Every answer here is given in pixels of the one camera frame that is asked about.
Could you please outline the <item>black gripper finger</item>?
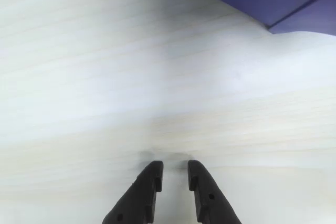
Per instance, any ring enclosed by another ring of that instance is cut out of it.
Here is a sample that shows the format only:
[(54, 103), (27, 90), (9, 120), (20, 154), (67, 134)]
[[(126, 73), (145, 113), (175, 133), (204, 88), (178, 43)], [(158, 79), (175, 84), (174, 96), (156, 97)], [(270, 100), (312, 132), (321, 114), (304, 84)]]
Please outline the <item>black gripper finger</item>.
[(152, 161), (137, 176), (103, 223), (154, 223), (156, 193), (162, 191), (163, 162)]
[(241, 224), (216, 181), (200, 161), (189, 160), (187, 171), (188, 187), (194, 193), (199, 223)]

